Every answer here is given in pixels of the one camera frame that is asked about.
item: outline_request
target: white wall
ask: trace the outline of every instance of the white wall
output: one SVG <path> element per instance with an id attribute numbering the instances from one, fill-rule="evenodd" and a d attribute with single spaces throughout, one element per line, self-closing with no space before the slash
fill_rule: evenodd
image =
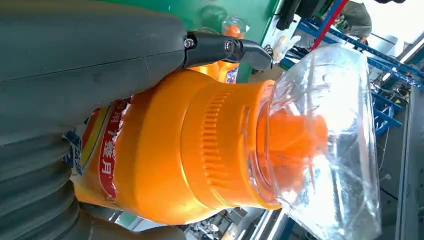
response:
<path id="1" fill-rule="evenodd" d="M 366 0 L 364 4 L 371 16 L 372 32 L 379 36 L 392 35 L 412 43 L 424 31 L 424 0 L 406 0 L 401 4 Z"/>

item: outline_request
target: gray machine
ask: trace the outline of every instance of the gray machine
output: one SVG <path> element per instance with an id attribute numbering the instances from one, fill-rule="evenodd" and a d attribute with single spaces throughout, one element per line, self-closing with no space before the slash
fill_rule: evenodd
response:
<path id="1" fill-rule="evenodd" d="M 80 210 L 61 138 L 92 110 L 218 60 L 262 70 L 256 43 L 187 32 L 174 16 L 96 1 L 0 3 L 0 239 L 185 239 Z"/>

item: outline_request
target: person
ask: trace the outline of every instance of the person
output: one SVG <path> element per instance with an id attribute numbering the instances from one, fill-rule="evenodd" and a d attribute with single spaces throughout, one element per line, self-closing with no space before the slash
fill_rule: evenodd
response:
<path id="1" fill-rule="evenodd" d="M 395 2 L 401 4 L 405 0 L 375 0 L 377 3 L 386 4 Z M 342 32 L 359 38 L 363 44 L 367 43 L 367 38 L 373 30 L 370 14 L 364 5 L 364 0 L 349 0 L 340 13 L 347 22 L 347 28 Z"/>

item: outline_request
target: red label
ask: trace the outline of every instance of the red label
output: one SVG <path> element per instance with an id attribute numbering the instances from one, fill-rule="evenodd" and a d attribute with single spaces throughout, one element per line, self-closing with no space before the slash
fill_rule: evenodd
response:
<path id="1" fill-rule="evenodd" d="M 116 139 L 120 131 L 120 122 L 123 110 L 126 109 L 128 99 L 118 100 L 111 109 L 109 119 L 104 128 L 103 139 L 100 147 L 98 160 L 98 176 L 108 200 L 114 202 L 117 197 L 117 189 L 114 183 L 114 171 L 116 162 Z"/>

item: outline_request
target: orange bottle in background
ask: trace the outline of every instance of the orange bottle in background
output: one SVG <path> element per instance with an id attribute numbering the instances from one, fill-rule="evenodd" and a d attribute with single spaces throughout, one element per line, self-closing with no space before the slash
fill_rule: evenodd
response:
<path id="1" fill-rule="evenodd" d="M 223 84 L 181 70 L 94 111 L 81 159 L 73 162 L 78 200 L 168 225 L 237 206 L 280 208 L 270 183 L 302 185 L 308 163 L 299 159 L 327 142 L 327 129 L 322 118 L 312 119 L 322 133 L 316 138 L 303 116 L 281 112 L 269 119 L 273 85 Z M 273 179 L 270 168 L 283 174 Z"/>
<path id="2" fill-rule="evenodd" d="M 243 39 L 248 30 L 249 25 L 238 16 L 229 16 L 222 22 L 222 35 L 224 36 Z M 217 61 L 203 66 L 192 67 L 190 69 L 206 74 L 218 82 L 235 84 L 239 70 L 239 63 Z"/>

